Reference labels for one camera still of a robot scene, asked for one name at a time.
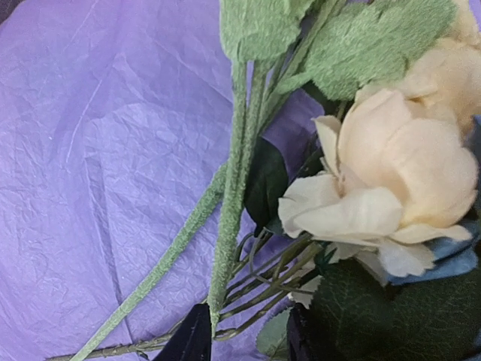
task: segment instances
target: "purple tissue paper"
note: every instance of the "purple tissue paper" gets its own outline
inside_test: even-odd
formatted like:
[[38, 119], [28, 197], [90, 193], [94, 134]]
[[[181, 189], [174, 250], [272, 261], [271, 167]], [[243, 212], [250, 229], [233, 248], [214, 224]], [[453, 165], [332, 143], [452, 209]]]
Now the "purple tissue paper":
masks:
[[[218, 0], [26, 0], [0, 26], [2, 361], [79, 350], [227, 159], [230, 63], [218, 22]], [[320, 113], [299, 92], [267, 130], [289, 172]], [[159, 335], [205, 297], [218, 218], [102, 347]], [[252, 229], [246, 215], [240, 235]], [[213, 360], [263, 359], [261, 325], [215, 343]]]

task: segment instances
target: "faux plant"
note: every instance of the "faux plant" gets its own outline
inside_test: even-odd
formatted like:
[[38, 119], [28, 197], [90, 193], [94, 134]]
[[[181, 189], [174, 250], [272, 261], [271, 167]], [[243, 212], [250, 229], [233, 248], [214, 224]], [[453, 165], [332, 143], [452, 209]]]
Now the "faux plant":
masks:
[[[481, 71], [481, 37], [473, 25], [467, 0], [221, 0], [221, 40], [232, 63], [234, 93], [228, 161], [137, 289], [75, 355], [53, 359], [144, 355], [162, 348], [175, 326], [152, 341], [95, 351], [168, 272], [221, 201], [206, 298], [216, 340], [235, 337], [288, 294], [312, 298], [306, 284], [319, 283], [321, 276], [325, 280], [312, 309], [350, 359], [402, 360], [424, 352], [419, 350], [423, 344], [408, 335], [419, 322], [410, 306], [425, 302], [433, 307], [432, 296], [439, 300], [450, 287], [457, 292], [453, 302], [470, 298], [463, 312], [479, 310], [481, 280], [473, 263], [469, 269], [439, 273], [456, 252], [473, 256], [479, 237], [475, 221], [458, 223], [477, 195], [479, 165], [466, 148], [471, 116], [481, 111], [481, 81], [469, 79]], [[326, 114], [315, 120], [322, 148], [311, 149], [289, 185], [279, 154], [259, 136], [300, 87], [321, 102]], [[237, 236], [244, 208], [257, 223], [257, 240], [241, 259], [247, 238], [237, 245]], [[293, 238], [292, 244], [254, 269], [255, 253], [274, 233]], [[229, 286], [248, 264], [250, 274]], [[396, 299], [385, 298], [385, 285], [413, 281], [416, 286]], [[222, 312], [266, 283], [259, 295]], [[341, 301], [338, 293], [345, 296]], [[364, 303], [356, 304], [356, 297]], [[219, 321], [266, 299], [269, 303], [237, 329], [217, 329]], [[444, 306], [439, 304], [439, 314], [426, 314], [425, 322], [437, 325], [439, 317], [447, 317]], [[386, 317], [374, 314], [384, 311]], [[351, 334], [355, 325], [339, 322], [344, 312], [369, 330]], [[259, 349], [280, 359], [286, 359], [285, 350], [266, 338], [278, 342], [285, 337], [272, 334], [279, 328], [272, 323], [285, 324], [286, 315], [273, 318], [258, 341]], [[389, 324], [378, 324], [380, 317]], [[469, 348], [481, 326], [481, 319], [463, 317], [452, 321], [466, 320], [464, 326], [446, 331], [459, 338], [465, 331], [462, 342], [446, 346], [452, 357]], [[365, 339], [381, 329], [389, 330], [389, 350], [377, 348], [372, 337]], [[439, 342], [433, 338], [431, 345]], [[403, 347], [411, 351], [394, 351]]]

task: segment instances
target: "purple background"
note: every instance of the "purple background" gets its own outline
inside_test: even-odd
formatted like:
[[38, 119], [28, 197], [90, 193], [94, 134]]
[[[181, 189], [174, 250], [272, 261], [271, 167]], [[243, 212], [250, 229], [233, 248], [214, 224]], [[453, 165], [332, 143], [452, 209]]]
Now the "purple background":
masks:
[[[231, 82], [218, 6], [27, 0], [0, 27], [2, 361], [76, 352], [156, 264], [226, 160]], [[290, 172], [319, 113], [297, 93], [266, 133]], [[217, 220], [102, 346], [158, 335], [204, 298]], [[252, 227], [244, 217], [241, 234]], [[261, 325], [215, 343], [213, 360], [262, 359]]]

